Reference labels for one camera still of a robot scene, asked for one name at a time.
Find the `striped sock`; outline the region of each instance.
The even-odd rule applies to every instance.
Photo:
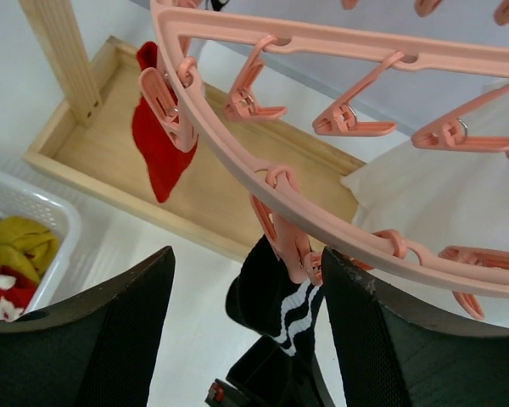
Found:
[[[322,287],[308,279],[294,284],[262,237],[243,263],[227,295],[227,314],[237,323],[271,337],[288,356],[310,368]]]

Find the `wooden frame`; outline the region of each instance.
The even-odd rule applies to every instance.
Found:
[[[31,25],[40,27],[38,39],[65,95],[29,147],[25,160],[37,170],[119,209],[232,259],[244,259],[262,230],[250,208],[248,191],[226,171],[203,140],[170,199],[164,204],[154,199],[143,158],[131,137],[131,116],[140,97],[136,49],[111,37],[93,61],[85,64],[81,36],[63,33],[62,42],[46,39],[58,36],[52,31],[60,25],[49,22],[54,14],[70,22],[63,24],[66,30],[77,30],[71,24],[75,18],[68,0],[20,1]],[[54,51],[63,47],[77,50],[80,59]],[[66,70],[65,64],[78,66]],[[65,71],[76,74],[64,75]],[[80,72],[88,76],[85,81],[79,80]],[[85,95],[81,101],[98,100],[96,108],[93,102],[90,104],[89,120],[85,113],[89,104],[77,103],[78,95]],[[208,103],[223,122],[225,98],[225,93],[207,86]],[[360,160],[282,121],[259,125],[227,122],[227,127],[254,154],[292,165],[307,196],[351,220],[357,202],[339,178],[362,166]]]

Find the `laundry basket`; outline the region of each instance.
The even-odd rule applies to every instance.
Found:
[[[12,215],[40,222],[60,241],[53,263],[25,311],[29,312],[49,305],[79,241],[81,218],[76,209],[63,199],[0,172],[0,218]]]

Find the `wooden tray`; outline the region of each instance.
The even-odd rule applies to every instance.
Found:
[[[171,198],[154,199],[142,155],[131,137],[140,92],[136,49],[111,37],[91,62],[100,89],[99,112],[83,125],[64,100],[25,154],[36,169],[117,208],[196,243],[242,260],[262,235],[248,191],[228,173],[204,140]],[[282,121],[262,125],[226,122],[225,94],[207,86],[211,107],[255,155],[295,168],[302,192],[350,220],[357,202],[339,177],[363,163]]]

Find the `wooden post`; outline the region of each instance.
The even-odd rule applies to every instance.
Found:
[[[70,0],[20,0],[32,30],[83,125],[90,125],[102,107]]]

